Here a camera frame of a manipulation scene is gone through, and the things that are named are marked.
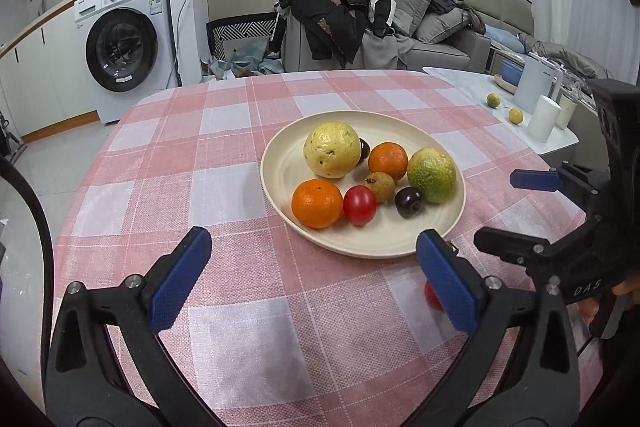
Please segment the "dark plum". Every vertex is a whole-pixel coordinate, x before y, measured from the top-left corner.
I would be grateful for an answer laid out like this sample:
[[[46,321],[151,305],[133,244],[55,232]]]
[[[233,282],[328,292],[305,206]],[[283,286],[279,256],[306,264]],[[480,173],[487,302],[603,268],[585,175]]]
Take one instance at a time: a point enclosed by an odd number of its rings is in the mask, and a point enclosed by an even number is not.
[[[416,187],[407,186],[397,192],[394,203],[399,216],[409,219],[421,211],[423,197]]]
[[[363,161],[365,161],[370,155],[371,147],[370,145],[360,138],[360,158],[358,164],[361,165]]]

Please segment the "brown small pear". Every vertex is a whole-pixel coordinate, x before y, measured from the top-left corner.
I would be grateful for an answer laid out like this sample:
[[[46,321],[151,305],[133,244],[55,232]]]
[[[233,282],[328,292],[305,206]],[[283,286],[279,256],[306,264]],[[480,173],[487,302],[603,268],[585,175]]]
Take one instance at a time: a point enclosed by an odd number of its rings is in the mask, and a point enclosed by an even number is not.
[[[396,191],[395,180],[385,172],[370,172],[363,185],[373,193],[378,205],[386,204]]]

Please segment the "red tomato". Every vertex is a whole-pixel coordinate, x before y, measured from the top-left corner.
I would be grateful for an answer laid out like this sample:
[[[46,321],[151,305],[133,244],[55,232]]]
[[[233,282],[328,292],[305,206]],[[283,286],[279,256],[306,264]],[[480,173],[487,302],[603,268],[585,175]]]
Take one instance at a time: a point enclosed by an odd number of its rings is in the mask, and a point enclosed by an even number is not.
[[[356,227],[367,225],[375,216],[378,202],[370,188],[363,185],[351,187],[344,195],[343,212]]]
[[[444,309],[430,283],[425,284],[424,294],[426,302],[431,308],[436,311],[442,311]]]

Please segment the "white cylinder cup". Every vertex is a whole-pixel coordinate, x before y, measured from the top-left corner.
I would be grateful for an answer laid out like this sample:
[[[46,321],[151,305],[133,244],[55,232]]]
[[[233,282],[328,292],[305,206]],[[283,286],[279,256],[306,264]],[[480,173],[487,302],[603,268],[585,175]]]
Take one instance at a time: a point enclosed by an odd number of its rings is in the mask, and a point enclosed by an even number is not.
[[[556,120],[561,113],[561,106],[549,98],[541,95],[526,128],[526,133],[534,140],[544,143],[555,127]]]

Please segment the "beige cup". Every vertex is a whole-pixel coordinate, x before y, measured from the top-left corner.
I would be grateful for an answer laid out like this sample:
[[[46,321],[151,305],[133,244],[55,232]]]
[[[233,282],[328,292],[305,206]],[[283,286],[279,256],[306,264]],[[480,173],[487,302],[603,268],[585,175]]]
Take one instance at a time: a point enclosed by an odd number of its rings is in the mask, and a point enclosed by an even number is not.
[[[560,106],[560,113],[558,118],[556,118],[555,126],[564,130],[570,123],[578,103],[572,96],[568,96],[566,94],[560,95],[558,103]]]

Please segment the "yellow lemon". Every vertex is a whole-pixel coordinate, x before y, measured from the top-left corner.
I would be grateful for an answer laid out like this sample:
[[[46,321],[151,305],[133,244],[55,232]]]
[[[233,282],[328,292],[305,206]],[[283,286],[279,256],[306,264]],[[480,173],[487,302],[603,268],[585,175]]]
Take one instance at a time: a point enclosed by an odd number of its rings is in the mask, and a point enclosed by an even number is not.
[[[508,118],[511,124],[519,126],[520,124],[523,124],[524,114],[518,107],[512,107],[509,110]]]

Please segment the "green lime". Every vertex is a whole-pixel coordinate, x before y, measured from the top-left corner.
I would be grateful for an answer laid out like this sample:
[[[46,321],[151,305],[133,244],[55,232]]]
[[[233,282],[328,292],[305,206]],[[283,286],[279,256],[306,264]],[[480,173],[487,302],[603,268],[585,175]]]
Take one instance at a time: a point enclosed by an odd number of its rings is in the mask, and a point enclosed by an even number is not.
[[[497,93],[489,93],[486,98],[486,103],[491,108],[497,108],[501,104],[501,98]]]

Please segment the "green yellow fruit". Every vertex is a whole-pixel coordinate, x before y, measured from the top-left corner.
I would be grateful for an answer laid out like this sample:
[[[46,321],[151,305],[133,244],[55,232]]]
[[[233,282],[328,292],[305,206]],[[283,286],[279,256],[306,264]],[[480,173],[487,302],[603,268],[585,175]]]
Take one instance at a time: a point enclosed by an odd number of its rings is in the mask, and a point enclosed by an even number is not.
[[[407,178],[427,202],[443,204],[456,191],[457,168],[446,152],[423,147],[409,159]]]

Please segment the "orange mandarin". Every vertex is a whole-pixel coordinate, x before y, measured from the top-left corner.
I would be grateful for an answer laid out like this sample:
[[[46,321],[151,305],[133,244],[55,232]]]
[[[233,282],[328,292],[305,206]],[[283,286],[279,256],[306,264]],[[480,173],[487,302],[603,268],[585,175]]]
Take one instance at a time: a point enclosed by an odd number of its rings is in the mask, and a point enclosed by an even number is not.
[[[322,230],[341,218],[343,196],[336,185],[326,180],[311,179],[296,187],[291,210],[301,225]]]
[[[368,168],[372,173],[388,174],[395,182],[399,182],[408,168],[408,155],[405,149],[394,142],[383,142],[371,150]]]

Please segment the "orange mandarin front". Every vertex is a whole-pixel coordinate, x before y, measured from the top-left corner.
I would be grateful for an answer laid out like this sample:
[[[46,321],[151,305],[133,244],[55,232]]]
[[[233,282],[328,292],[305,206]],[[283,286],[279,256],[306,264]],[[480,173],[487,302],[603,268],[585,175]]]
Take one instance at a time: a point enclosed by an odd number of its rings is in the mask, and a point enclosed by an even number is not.
[[[311,179],[296,187],[291,210],[301,225],[322,230],[341,218],[343,196],[336,185],[326,180]]]

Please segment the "large yellow fruit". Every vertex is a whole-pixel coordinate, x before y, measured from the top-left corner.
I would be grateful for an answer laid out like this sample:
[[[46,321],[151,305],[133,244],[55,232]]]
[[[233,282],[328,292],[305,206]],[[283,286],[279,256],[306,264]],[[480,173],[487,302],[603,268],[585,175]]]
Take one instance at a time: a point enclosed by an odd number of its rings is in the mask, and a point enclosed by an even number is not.
[[[341,121],[318,124],[307,135],[303,155],[307,166],[316,176],[344,178],[359,164],[359,135],[353,127]]]

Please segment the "cream round plate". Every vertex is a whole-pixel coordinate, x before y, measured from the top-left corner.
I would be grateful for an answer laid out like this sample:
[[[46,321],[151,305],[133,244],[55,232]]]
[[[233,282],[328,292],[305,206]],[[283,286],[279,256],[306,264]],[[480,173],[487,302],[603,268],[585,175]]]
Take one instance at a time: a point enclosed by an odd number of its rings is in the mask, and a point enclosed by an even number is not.
[[[308,133],[326,121],[349,124],[371,146],[394,142],[408,154],[416,153],[423,147],[439,152],[445,150],[420,128],[378,113],[336,110],[306,116],[287,124],[274,135],[262,154],[260,179],[273,209],[297,234],[337,254],[390,259],[412,255],[416,251],[416,238],[426,229],[434,229],[442,236],[454,229],[466,204],[466,186],[461,172],[457,173],[456,188],[447,202],[428,202],[412,218],[400,217],[395,206],[389,202],[378,207],[372,221],[363,227],[352,225],[345,217],[323,230],[302,225],[292,213],[291,199],[299,184],[314,177],[304,159],[303,146]]]

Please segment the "white kitchen cabinet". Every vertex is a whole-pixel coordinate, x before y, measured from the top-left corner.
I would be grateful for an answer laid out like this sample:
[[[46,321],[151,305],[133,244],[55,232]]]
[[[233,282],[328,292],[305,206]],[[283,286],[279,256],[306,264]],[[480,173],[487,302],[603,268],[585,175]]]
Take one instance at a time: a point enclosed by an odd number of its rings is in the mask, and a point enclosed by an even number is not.
[[[59,12],[2,55],[1,84],[9,120],[21,136],[96,109],[73,9]]]

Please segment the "pile of dark clothes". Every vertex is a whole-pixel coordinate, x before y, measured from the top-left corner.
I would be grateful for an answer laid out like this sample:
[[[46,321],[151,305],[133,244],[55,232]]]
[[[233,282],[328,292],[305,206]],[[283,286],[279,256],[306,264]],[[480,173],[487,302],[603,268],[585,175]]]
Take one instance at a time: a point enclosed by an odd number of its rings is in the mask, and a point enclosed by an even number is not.
[[[376,38],[392,32],[394,0],[278,0],[280,17],[293,17],[304,28],[311,57],[352,65],[370,30]]]

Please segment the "white washing machine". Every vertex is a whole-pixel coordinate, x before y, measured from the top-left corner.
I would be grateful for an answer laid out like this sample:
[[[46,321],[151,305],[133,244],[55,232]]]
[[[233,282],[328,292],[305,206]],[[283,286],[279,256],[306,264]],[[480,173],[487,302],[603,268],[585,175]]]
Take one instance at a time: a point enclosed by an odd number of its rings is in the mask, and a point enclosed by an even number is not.
[[[169,0],[77,0],[74,21],[102,124],[120,121],[149,95],[180,86]]]

